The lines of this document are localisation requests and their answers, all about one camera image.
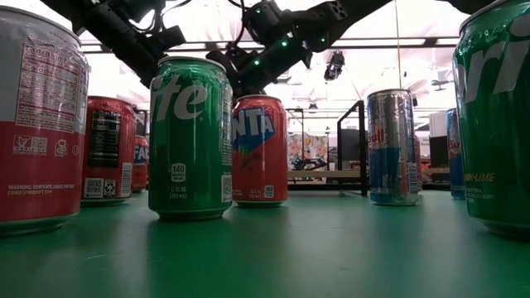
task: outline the black metal frame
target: black metal frame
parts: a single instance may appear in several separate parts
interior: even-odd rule
[[[364,101],[358,100],[357,103],[351,107],[337,121],[337,162],[338,169],[342,171],[342,122],[353,112],[359,112],[359,159],[360,159],[360,175],[361,175],[361,195],[367,196],[369,185],[368,185],[368,173],[367,173],[367,152],[366,148],[368,143],[366,140],[366,125],[364,123]],[[339,188],[343,189],[345,185],[342,184],[342,180],[339,179]]]
[[[302,154],[305,150],[304,144],[304,110],[302,108],[288,108],[289,112],[301,113],[301,126],[302,126]],[[356,183],[344,183],[345,179],[349,178],[337,178],[337,184],[324,184],[324,185],[306,185],[306,184],[290,184],[289,190],[340,190],[340,191],[361,191],[362,196],[368,195],[369,184],[368,184],[368,172],[367,172],[367,140],[366,140],[366,126],[364,124],[364,101],[357,101],[348,112],[346,112],[337,121],[337,161],[338,171],[342,171],[342,122],[353,112],[359,113],[359,146],[360,146],[360,185]],[[328,134],[328,162],[330,161],[330,149],[329,149],[329,134]]]

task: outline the red fanta can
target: red fanta can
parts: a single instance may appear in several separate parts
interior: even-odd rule
[[[134,144],[134,166],[132,167],[132,191],[140,192],[147,188],[147,160],[149,144],[145,137],[136,136]]]
[[[277,207],[287,200],[287,117],[280,99],[238,99],[232,118],[233,200],[240,207]]]

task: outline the black robotic arm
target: black robotic arm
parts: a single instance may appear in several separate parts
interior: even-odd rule
[[[80,35],[88,30],[125,62],[149,86],[164,51],[186,42],[178,26],[161,22],[164,0],[41,0],[73,23]],[[265,45],[261,53],[247,53],[230,44],[226,53],[212,51],[207,58],[227,69],[234,95],[259,93],[265,86],[299,61],[307,66],[313,52],[322,52],[357,21],[392,0],[339,0],[318,4],[306,11],[280,10],[274,1],[261,1],[247,9],[243,24],[253,39]],[[465,13],[473,13],[494,0],[437,0],[450,2]],[[139,22],[155,11],[149,31],[140,31],[129,20]]]

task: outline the ceiling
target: ceiling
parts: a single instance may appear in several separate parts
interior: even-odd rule
[[[247,0],[251,5],[257,0]],[[282,9],[301,10],[312,7],[321,0],[277,0]],[[167,2],[171,7],[176,2]],[[70,22],[47,8],[38,0],[0,0],[0,5],[20,7],[49,17],[64,26]],[[344,39],[394,38],[396,37],[454,37],[467,16],[455,10],[446,2],[434,0],[397,0],[397,15],[394,2],[389,3],[365,19],[354,24]],[[240,10],[226,0],[193,0],[190,4],[169,11],[164,19],[167,26],[179,25],[189,42],[231,41],[240,28]],[[149,23],[146,16],[139,26]],[[97,42],[85,32],[81,37],[85,44]],[[243,40],[250,40],[245,33]],[[377,45],[382,41],[362,41]],[[291,68],[288,84],[269,85],[269,94],[282,99],[294,108],[307,108],[309,102],[317,102],[319,108],[340,108],[346,110],[355,100],[365,99],[368,94],[380,89],[409,88],[418,96],[419,106],[425,112],[417,113],[417,121],[431,111],[455,106],[455,91],[451,72],[451,48],[416,49],[351,49],[344,50],[346,66],[343,74],[335,81],[326,83],[323,78],[325,66],[332,50],[315,54],[308,70],[302,64]],[[186,52],[185,55],[204,57],[206,52]],[[90,92],[118,96],[149,107],[149,92],[132,71],[111,54],[87,55],[92,66]],[[447,81],[442,86],[433,86],[434,80]],[[334,114],[312,114],[314,117],[334,117]],[[318,127],[325,121],[315,120]]]

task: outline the can lid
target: can lid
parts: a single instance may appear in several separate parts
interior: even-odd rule
[[[116,100],[116,101],[120,101],[122,103],[126,103],[126,104],[130,105],[131,107],[133,106],[132,103],[129,103],[128,101],[126,101],[124,99],[116,99],[116,98],[111,98],[111,97],[107,97],[107,96],[89,95],[89,99]]]
[[[264,94],[244,95],[244,96],[238,98],[238,100],[236,100],[236,102],[239,102],[239,101],[245,100],[245,99],[253,99],[253,98],[276,99],[280,103],[282,102],[279,98],[275,98],[274,96],[264,95]]]
[[[486,12],[489,12],[490,10],[496,8],[497,6],[503,5],[506,2],[510,2],[513,0],[497,0],[491,4],[489,4],[486,7],[482,7],[480,10],[472,14],[470,17],[466,18],[465,21],[462,22],[462,25],[460,25],[460,29],[458,32],[462,34],[462,30],[464,30],[464,27],[466,27],[471,21],[473,21],[475,18],[480,17],[481,15],[485,14]]]
[[[395,89],[385,89],[385,90],[380,90],[380,91],[376,91],[376,92],[373,92],[371,93],[369,96],[367,96],[367,98],[371,97],[371,96],[374,96],[375,94],[384,94],[384,93],[391,93],[391,92],[406,92],[406,93],[411,93],[411,90],[408,90],[408,89],[399,89],[399,88],[395,88]]]
[[[58,22],[55,22],[55,21],[52,21],[52,20],[50,20],[48,18],[39,16],[38,14],[35,14],[33,12],[29,12],[27,10],[23,10],[23,9],[20,9],[20,8],[9,7],[9,6],[5,6],[5,5],[0,5],[0,11],[20,13],[22,15],[26,15],[28,17],[33,17],[33,18],[38,19],[38,20],[43,21],[43,22],[47,22],[48,24],[50,24],[52,26],[56,26],[57,28],[59,28],[62,31],[66,32],[68,35],[73,37],[79,43],[79,46],[81,46],[81,40],[79,39],[79,37],[77,37],[77,35],[74,34],[74,32],[72,32],[72,30],[66,28],[65,26],[62,26]]]
[[[167,57],[164,57],[164,58],[162,58],[162,59],[160,59],[158,61],[158,66],[162,65],[162,63],[164,63],[164,62],[173,61],[173,60],[188,60],[188,61],[200,61],[200,62],[210,63],[212,65],[220,67],[224,72],[226,72],[226,69],[224,68],[224,66],[222,66],[219,62],[215,62],[213,60],[205,59],[205,58],[186,57],[186,56],[167,56]]]

